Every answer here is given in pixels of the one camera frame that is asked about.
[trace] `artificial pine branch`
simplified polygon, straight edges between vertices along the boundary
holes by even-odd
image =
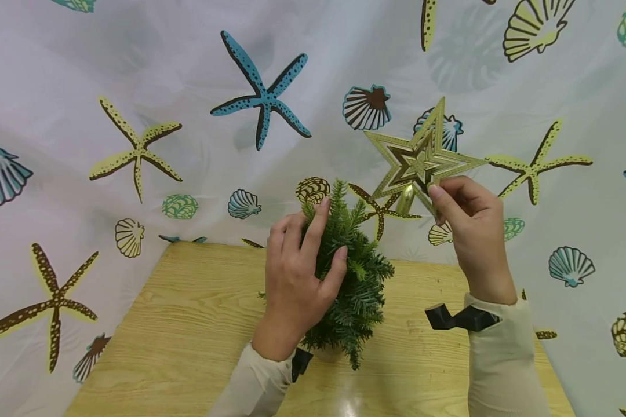
[[[373,327],[383,322],[383,281],[394,275],[388,260],[376,254],[378,242],[370,242],[359,229],[365,213],[365,202],[359,200],[352,210],[344,201],[348,184],[334,182],[330,196],[330,214],[322,235],[316,277],[323,280],[332,265],[339,247],[348,246],[348,272],[339,295],[322,320],[309,330],[303,340],[308,348],[335,348],[340,346],[348,355],[352,369],[359,368],[364,342],[373,335]],[[313,220],[315,209],[303,205],[306,227]]]

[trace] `tabletop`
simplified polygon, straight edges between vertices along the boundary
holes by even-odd
[[[172,243],[66,417],[204,416],[264,312],[265,250]],[[313,359],[278,416],[468,416],[466,330],[432,330],[424,308],[463,307],[458,267],[393,262],[384,322],[361,368]],[[536,368],[552,416],[574,416],[540,342]]]

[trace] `printed backdrop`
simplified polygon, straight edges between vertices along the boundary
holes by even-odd
[[[170,242],[265,245],[336,177],[454,264],[363,132],[441,97],[577,415],[626,416],[626,0],[437,3],[0,0],[0,417],[62,415]]]

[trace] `white fabric backdrop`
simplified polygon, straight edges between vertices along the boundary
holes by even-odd
[[[50,298],[31,260],[31,245],[39,243],[59,286],[99,252],[66,295],[97,320],[62,310],[52,373],[50,319],[44,319],[52,309],[2,335],[0,417],[62,415],[80,387],[75,365],[101,346],[95,338],[114,333],[168,245],[159,235],[264,245],[270,225],[299,209],[294,191],[306,177],[340,177],[373,192],[387,162],[342,112],[351,88],[373,84],[389,95],[391,120],[379,132],[410,137],[420,115],[445,96],[445,114],[463,124],[459,152],[477,158],[506,154],[529,163],[552,123],[562,120],[545,161],[582,154],[593,165],[542,173],[537,206],[529,202],[527,184],[505,197],[506,217],[525,223],[507,242],[511,268],[532,301],[537,329],[558,333],[543,346],[577,415],[620,416],[626,409],[626,357],[617,354],[610,330],[626,312],[626,47],[617,37],[626,0],[569,1],[558,39],[514,62],[504,54],[503,37],[524,4],[518,0],[439,1],[426,52],[419,0],[64,3],[0,0],[0,149],[19,157],[0,155],[0,161],[32,172],[22,193],[0,205],[0,319]],[[93,5],[92,13],[75,10],[84,5]],[[258,152],[259,110],[210,114],[253,94],[221,31],[243,47],[267,86],[298,54],[307,54],[279,99],[312,137],[300,136],[273,112]],[[89,180],[95,164],[132,149],[98,96],[137,136],[159,123],[182,124],[148,148],[181,182],[143,161],[140,203],[134,163]],[[489,165],[468,175],[495,193],[518,176]],[[228,214],[239,189],[261,206],[245,219]],[[191,219],[163,215],[163,201],[174,194],[198,202]],[[433,221],[419,202],[412,213],[423,218],[386,218],[383,253],[455,263],[451,243],[428,242]],[[144,228],[134,258],[117,248],[121,219]],[[366,233],[375,223],[366,221]],[[593,261],[584,285],[565,286],[550,275],[550,255],[563,246]]]

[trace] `sleeve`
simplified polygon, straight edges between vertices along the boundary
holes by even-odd
[[[207,417],[273,416],[292,383],[293,356],[279,363],[264,359],[248,342]]]
[[[467,294],[465,306],[501,317],[471,340],[468,412],[471,417],[550,416],[534,357],[533,325],[527,301],[513,306],[482,302]]]

